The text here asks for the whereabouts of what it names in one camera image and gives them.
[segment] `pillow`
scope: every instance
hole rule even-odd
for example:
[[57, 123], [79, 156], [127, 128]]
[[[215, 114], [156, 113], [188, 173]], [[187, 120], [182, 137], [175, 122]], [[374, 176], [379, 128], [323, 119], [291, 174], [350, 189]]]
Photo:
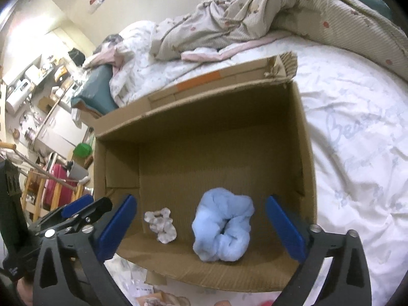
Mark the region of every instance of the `pillow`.
[[71, 99], [71, 107], [91, 111], [100, 116], [118, 109], [118, 105], [112, 99], [109, 87], [112, 76], [112, 66], [109, 64], [95, 68], [81, 93]]

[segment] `blue towel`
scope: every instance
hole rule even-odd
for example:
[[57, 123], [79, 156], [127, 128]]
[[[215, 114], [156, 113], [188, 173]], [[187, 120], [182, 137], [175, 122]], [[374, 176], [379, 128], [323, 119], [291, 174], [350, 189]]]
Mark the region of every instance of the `blue towel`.
[[193, 221], [194, 252], [202, 261], [237, 261], [249, 244], [252, 199], [224, 188], [204, 193]]

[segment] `crumpled tissue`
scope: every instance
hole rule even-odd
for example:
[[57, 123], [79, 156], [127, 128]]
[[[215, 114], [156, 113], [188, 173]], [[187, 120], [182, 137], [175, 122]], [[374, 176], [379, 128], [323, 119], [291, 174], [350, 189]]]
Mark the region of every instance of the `crumpled tissue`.
[[192, 225], [194, 252], [202, 261], [237, 261], [248, 248], [254, 212], [252, 199], [246, 195], [224, 188], [205, 192]]
[[177, 237], [170, 209], [163, 208], [155, 212], [145, 212], [144, 220], [150, 224], [150, 230], [157, 234], [157, 240], [163, 244], [170, 243]]

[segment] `screw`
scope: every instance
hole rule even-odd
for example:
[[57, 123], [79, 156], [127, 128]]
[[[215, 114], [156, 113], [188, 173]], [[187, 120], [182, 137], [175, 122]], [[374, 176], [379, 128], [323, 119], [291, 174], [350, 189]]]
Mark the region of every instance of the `screw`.
[[47, 237], [47, 238], [51, 238], [52, 236], [54, 236], [55, 235], [55, 230], [54, 229], [49, 229], [49, 230], [47, 230], [46, 232], [45, 232], [45, 236]]
[[358, 232], [356, 230], [349, 230], [347, 232], [351, 237], [357, 238], [358, 237]]
[[91, 233], [93, 231], [93, 226], [90, 224], [87, 224], [82, 228], [83, 233]]
[[311, 231], [313, 231], [314, 233], [319, 233], [319, 232], [322, 231], [322, 227], [319, 226], [318, 224], [311, 224], [310, 227], [309, 227], [309, 229], [310, 229]]

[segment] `white cabinet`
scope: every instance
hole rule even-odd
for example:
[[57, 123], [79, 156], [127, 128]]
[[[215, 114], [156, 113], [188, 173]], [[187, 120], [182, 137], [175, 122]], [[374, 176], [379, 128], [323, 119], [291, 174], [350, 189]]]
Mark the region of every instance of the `white cabinet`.
[[71, 114], [60, 106], [55, 107], [44, 128], [52, 130], [74, 146], [82, 142], [88, 129], [83, 123], [76, 124]]
[[41, 153], [57, 152], [60, 156], [67, 158], [75, 147], [51, 129], [44, 127], [35, 140], [35, 149]]
[[50, 117], [42, 127], [34, 148], [42, 153], [57, 152], [67, 158], [69, 153], [82, 142], [88, 127], [83, 123], [78, 125], [71, 119], [71, 114], [64, 108], [56, 106]]

